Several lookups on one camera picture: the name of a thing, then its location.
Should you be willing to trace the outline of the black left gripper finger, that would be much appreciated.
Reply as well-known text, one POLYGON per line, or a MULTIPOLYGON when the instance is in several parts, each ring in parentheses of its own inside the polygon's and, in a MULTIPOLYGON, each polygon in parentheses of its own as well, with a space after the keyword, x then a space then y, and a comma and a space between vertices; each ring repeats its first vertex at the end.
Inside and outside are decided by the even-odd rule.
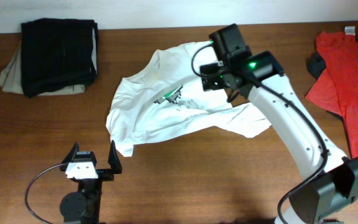
POLYGON ((117 149, 114 141, 111 141, 108 164, 110 165, 110 168, 114 174, 122 173, 122 165, 117 155, 117 149))
POLYGON ((79 144, 75 142, 70 152, 62 160, 62 164, 68 164, 69 162, 72 162, 76 156, 76 153, 79 151, 79 148, 79 144))

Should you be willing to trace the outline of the white t-shirt with robot print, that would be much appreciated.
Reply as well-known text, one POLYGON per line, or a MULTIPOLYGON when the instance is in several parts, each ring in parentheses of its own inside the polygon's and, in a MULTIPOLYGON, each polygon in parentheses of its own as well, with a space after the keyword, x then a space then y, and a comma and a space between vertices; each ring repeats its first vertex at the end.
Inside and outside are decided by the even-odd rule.
POLYGON ((156 50, 143 70, 123 78, 106 118, 116 149, 131 157, 138 144, 167 141, 212 126, 246 138, 268 129, 270 122, 252 103, 233 107, 224 90, 203 90, 193 69, 215 61, 207 42, 190 42, 156 50))

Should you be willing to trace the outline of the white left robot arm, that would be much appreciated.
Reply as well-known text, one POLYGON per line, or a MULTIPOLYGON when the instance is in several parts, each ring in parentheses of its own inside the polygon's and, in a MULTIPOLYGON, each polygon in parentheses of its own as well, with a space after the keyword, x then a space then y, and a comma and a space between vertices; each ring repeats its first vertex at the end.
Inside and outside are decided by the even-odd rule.
POLYGON ((60 170, 68 179, 78 184, 78 189, 65 195, 60 202, 60 213, 64 223, 99 224, 102 186, 122 173, 116 145, 111 141, 108 155, 108 169, 98 169, 94 152, 80 151, 76 142, 62 160, 60 170))

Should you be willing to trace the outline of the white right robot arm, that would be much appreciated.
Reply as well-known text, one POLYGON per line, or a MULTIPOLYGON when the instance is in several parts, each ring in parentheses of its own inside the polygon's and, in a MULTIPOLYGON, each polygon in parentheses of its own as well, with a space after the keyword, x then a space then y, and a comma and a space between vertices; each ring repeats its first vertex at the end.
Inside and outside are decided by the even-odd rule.
POLYGON ((272 124, 303 178, 279 201, 275 223, 324 223, 358 199, 358 157, 350 159, 316 124, 269 51, 253 54, 238 25, 209 35, 218 61, 201 66, 205 89, 237 90, 272 124))

